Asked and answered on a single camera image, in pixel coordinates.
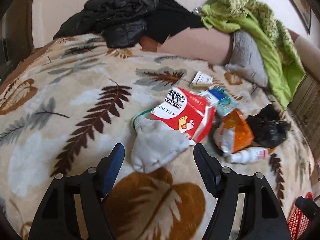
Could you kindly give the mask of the leaf patterned bed blanket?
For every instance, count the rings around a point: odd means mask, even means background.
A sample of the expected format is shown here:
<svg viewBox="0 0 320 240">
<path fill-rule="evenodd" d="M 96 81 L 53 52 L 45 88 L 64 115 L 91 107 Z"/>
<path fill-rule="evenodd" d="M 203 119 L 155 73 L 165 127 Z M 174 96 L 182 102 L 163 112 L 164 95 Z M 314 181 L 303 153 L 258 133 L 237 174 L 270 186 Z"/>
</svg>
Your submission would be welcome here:
<svg viewBox="0 0 320 240">
<path fill-rule="evenodd" d="M 103 208 L 116 239 L 202 239 L 217 200 L 207 192 L 193 149 L 150 175 L 130 157 L 133 117 L 156 107 L 175 87 L 190 89 L 198 72 L 224 88 L 244 116 L 272 104 L 291 128 L 257 163 L 286 217 L 310 189 L 315 160 L 289 111 L 224 67 L 139 46 L 111 49 L 98 35 L 60 38 L 21 62 L 1 86 L 1 215 L 18 239 L 28 239 L 37 208 L 54 176 L 74 176 L 125 147 L 125 160 Z"/>
</svg>

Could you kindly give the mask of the teal tissue packet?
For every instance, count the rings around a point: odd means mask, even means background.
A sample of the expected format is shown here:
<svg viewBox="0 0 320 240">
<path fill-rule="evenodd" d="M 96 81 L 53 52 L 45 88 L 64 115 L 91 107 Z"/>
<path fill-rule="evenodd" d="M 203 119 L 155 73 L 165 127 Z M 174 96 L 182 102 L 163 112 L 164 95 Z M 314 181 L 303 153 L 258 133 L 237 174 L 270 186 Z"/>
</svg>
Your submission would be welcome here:
<svg viewBox="0 0 320 240">
<path fill-rule="evenodd" d="M 224 88 L 217 87 L 216 90 L 223 95 L 223 98 L 219 100 L 217 106 L 217 113 L 219 114 L 219 116 L 227 116 L 234 109 L 238 108 L 238 103 Z"/>
</svg>

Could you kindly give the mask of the grey quilted pillow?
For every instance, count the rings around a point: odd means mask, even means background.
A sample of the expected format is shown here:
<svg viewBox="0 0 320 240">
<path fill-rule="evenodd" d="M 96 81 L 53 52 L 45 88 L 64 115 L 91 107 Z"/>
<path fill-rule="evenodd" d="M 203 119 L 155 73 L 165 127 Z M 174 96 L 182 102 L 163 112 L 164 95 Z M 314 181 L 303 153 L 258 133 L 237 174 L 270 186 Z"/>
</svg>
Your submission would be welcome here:
<svg viewBox="0 0 320 240">
<path fill-rule="evenodd" d="M 253 37 L 244 30 L 233 33 L 233 49 L 225 68 L 261 88 L 268 87 L 268 76 Z"/>
</svg>

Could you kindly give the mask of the blue white medicine box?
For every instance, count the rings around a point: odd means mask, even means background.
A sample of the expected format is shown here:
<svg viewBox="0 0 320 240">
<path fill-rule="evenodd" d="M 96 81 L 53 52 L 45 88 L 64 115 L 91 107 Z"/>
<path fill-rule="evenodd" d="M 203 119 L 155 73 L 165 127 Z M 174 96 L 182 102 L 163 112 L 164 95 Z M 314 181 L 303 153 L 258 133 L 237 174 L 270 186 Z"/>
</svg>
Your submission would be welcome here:
<svg viewBox="0 0 320 240">
<path fill-rule="evenodd" d="M 226 95 L 216 88 L 202 91 L 199 96 L 206 98 L 210 106 L 217 106 L 226 98 Z"/>
</svg>

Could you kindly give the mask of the red plastic mesh basket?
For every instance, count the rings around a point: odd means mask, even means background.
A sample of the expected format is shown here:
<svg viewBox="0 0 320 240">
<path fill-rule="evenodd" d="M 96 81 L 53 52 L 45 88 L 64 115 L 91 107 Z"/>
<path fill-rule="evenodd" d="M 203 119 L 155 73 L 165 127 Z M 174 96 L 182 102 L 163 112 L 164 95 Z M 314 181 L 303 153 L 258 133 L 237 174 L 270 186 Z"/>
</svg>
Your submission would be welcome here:
<svg viewBox="0 0 320 240">
<path fill-rule="evenodd" d="M 313 194 L 308 192 L 303 198 L 311 198 L 313 200 Z M 313 220 L 309 220 L 302 211 L 293 205 L 293 213 L 287 220 L 289 231 L 291 234 L 291 239 L 311 239 L 311 223 Z"/>
</svg>

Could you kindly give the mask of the black cloth garment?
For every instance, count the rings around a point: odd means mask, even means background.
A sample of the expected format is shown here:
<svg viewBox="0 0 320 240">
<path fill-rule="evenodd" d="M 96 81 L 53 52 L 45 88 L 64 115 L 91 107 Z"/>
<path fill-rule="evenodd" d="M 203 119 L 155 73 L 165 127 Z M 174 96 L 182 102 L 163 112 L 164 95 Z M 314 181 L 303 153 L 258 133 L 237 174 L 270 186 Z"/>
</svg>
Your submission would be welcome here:
<svg viewBox="0 0 320 240">
<path fill-rule="evenodd" d="M 144 35 L 161 44 L 184 29 L 204 27 L 200 16 L 188 11 L 175 0 L 159 0 L 156 9 L 145 15 L 145 20 L 147 27 Z"/>
</svg>

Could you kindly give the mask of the orange snack wrapper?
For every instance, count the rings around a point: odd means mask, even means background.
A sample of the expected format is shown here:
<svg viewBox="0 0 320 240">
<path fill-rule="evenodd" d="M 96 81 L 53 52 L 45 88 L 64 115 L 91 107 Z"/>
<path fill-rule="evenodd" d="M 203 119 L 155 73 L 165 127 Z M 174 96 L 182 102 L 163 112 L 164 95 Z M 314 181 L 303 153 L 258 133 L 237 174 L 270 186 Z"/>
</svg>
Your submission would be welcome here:
<svg viewBox="0 0 320 240">
<path fill-rule="evenodd" d="M 254 139 L 253 132 L 238 109 L 223 117 L 213 135 L 216 146 L 224 156 L 236 153 L 249 146 Z"/>
</svg>

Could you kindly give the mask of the striped brown sofa cushion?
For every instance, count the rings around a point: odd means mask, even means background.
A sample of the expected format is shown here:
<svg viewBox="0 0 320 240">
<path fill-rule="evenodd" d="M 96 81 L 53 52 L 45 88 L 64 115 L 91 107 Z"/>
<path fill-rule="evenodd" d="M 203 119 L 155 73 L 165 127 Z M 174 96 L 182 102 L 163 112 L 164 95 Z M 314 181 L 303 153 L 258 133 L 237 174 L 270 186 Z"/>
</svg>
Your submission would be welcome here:
<svg viewBox="0 0 320 240">
<path fill-rule="evenodd" d="M 300 83 L 289 109 L 319 162 L 319 82 L 306 74 Z"/>
</svg>

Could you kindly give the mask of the white spray bottle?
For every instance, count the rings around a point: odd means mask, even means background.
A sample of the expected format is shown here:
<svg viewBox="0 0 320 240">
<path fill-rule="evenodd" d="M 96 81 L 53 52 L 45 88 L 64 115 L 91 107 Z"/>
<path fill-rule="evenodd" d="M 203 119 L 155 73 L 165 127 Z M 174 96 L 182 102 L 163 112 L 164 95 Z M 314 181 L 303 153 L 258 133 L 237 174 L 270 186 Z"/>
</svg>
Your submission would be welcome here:
<svg viewBox="0 0 320 240">
<path fill-rule="evenodd" d="M 226 157 L 226 162 L 235 164 L 256 163 L 268 156 L 268 149 L 264 147 L 248 147 Z"/>
</svg>

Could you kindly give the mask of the framed wall painting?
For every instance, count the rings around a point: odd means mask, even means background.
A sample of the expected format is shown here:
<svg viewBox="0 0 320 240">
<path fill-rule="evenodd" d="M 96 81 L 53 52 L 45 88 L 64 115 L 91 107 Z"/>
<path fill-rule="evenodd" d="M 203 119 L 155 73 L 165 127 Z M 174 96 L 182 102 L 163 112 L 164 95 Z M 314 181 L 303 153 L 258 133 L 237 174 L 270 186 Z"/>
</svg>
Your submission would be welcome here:
<svg viewBox="0 0 320 240">
<path fill-rule="evenodd" d="M 312 12 L 307 0 L 290 0 L 295 10 L 298 12 L 307 34 L 310 34 Z"/>
</svg>

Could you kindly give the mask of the red foot patch packet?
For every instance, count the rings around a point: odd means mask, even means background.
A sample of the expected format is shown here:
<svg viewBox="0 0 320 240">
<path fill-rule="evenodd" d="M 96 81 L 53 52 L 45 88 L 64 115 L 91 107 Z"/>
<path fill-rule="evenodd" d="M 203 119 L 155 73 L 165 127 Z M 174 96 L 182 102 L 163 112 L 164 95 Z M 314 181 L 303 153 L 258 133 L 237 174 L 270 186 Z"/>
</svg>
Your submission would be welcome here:
<svg viewBox="0 0 320 240">
<path fill-rule="evenodd" d="M 164 101 L 151 111 L 151 116 L 174 130 L 186 133 L 189 144 L 195 145 L 210 131 L 215 112 L 216 106 L 210 106 L 206 98 L 173 87 Z"/>
</svg>

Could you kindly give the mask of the black plastic bag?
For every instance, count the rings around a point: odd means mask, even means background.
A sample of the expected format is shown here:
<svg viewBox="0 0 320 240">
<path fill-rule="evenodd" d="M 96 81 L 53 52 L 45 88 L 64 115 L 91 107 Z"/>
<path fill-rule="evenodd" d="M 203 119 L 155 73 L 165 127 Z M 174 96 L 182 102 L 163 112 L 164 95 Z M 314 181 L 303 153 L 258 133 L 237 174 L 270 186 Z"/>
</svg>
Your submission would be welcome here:
<svg viewBox="0 0 320 240">
<path fill-rule="evenodd" d="M 275 148 L 282 144 L 291 128 L 290 123 L 280 119 L 272 104 L 264 107 L 257 115 L 249 115 L 246 122 L 253 133 L 254 142 L 264 148 Z"/>
</svg>

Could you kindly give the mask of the green patterned quilt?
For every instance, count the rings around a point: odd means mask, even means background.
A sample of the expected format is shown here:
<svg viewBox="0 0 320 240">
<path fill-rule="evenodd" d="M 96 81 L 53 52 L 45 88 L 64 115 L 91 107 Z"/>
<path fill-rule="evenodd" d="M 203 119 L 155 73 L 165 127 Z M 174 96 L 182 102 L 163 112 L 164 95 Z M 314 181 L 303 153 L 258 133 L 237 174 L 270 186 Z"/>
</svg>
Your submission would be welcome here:
<svg viewBox="0 0 320 240">
<path fill-rule="evenodd" d="M 209 0 L 200 9 L 208 29 L 224 33 L 244 30 L 255 40 L 273 96 L 283 109 L 293 100 L 305 70 L 285 25 L 258 0 Z"/>
</svg>

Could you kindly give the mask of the white barcode box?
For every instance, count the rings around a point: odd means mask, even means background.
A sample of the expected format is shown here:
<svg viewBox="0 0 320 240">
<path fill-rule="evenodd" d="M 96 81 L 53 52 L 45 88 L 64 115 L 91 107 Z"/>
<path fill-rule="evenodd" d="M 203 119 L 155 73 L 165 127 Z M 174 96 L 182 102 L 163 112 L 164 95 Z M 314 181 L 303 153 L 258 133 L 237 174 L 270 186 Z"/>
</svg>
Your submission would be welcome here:
<svg viewBox="0 0 320 240">
<path fill-rule="evenodd" d="M 191 85 L 195 87 L 210 87 L 213 84 L 213 77 L 198 71 L 193 78 Z"/>
</svg>

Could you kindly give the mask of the white grey sock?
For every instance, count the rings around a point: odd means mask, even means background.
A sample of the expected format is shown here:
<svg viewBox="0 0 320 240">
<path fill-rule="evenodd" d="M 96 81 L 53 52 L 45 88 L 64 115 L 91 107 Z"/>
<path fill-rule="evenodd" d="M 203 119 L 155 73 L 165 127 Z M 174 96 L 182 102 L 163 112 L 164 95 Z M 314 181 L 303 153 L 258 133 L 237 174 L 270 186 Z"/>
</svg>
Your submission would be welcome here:
<svg viewBox="0 0 320 240">
<path fill-rule="evenodd" d="M 189 148 L 189 135 L 172 129 L 161 120 L 152 120 L 150 109 L 134 116 L 131 126 L 137 133 L 131 151 L 131 164 L 137 172 L 151 173 Z"/>
</svg>

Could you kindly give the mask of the brown sofa backrest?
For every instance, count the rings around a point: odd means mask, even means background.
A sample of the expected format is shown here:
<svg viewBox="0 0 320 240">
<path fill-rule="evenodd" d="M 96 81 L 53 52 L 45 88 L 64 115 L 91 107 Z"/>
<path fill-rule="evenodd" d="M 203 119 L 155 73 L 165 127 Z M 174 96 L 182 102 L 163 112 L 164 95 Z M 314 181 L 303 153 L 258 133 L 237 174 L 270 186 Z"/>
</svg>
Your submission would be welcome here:
<svg viewBox="0 0 320 240">
<path fill-rule="evenodd" d="M 305 38 L 289 29 L 295 48 L 308 74 L 317 82 L 320 80 L 320 50 Z"/>
</svg>

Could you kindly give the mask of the black puffer jacket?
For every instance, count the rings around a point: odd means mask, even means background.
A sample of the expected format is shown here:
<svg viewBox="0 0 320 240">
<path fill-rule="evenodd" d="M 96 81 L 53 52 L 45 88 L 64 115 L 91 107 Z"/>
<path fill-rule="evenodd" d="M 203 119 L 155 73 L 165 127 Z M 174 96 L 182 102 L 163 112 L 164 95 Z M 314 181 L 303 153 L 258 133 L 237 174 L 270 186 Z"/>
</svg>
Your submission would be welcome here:
<svg viewBox="0 0 320 240">
<path fill-rule="evenodd" d="M 93 33 L 101 35 L 110 48 L 132 47 L 146 32 L 146 17 L 158 4 L 159 0 L 88 0 L 53 39 Z"/>
</svg>

